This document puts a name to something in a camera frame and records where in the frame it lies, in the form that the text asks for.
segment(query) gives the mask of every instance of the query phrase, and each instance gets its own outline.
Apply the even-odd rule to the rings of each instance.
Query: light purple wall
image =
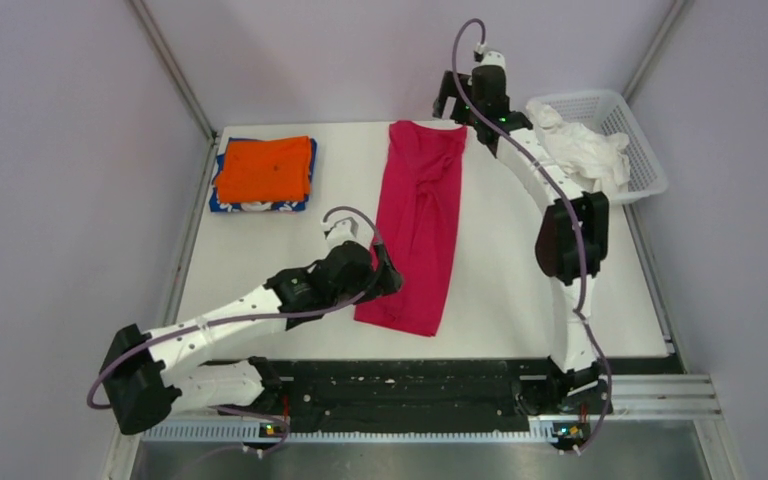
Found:
[[[206,144],[123,1],[0,1],[0,479],[98,478],[84,406],[152,323]]]
[[[670,180],[643,213],[685,353],[768,478],[768,2],[696,2],[633,110]]]
[[[670,0],[148,0],[219,126],[431,118],[452,42],[487,22],[516,105],[622,90]],[[464,36],[462,71],[478,30]]]

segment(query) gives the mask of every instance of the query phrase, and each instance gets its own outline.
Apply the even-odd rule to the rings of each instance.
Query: metal floor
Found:
[[[612,422],[584,456],[545,444],[297,444],[263,461],[217,444],[149,442],[132,480],[695,480],[708,479],[691,422]]]

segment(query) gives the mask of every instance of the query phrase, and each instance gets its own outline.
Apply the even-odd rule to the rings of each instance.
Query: stack of folded clothes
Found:
[[[310,199],[316,141],[232,138],[216,157],[211,212],[299,212]]]

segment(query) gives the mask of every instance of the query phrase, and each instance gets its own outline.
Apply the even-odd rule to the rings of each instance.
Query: pink shirt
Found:
[[[376,224],[399,293],[357,306],[355,320],[432,337],[449,292],[461,200],[466,127],[435,130],[413,122],[390,125],[390,150]]]

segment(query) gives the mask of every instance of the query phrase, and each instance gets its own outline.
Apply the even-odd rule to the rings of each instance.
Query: blue patterned cloth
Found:
[[[231,142],[257,142],[259,140],[252,140],[250,138],[232,138],[228,140]],[[310,139],[310,173],[308,178],[313,182],[313,164],[316,161],[316,140]],[[219,172],[225,166],[225,154],[216,156],[216,164],[213,166],[213,175],[210,177],[210,198],[207,201],[207,205],[211,212],[227,213],[227,212],[301,212],[305,209],[310,195],[305,195],[305,199],[302,202],[254,202],[254,203],[219,203],[219,195],[216,193],[216,186],[213,184]]]

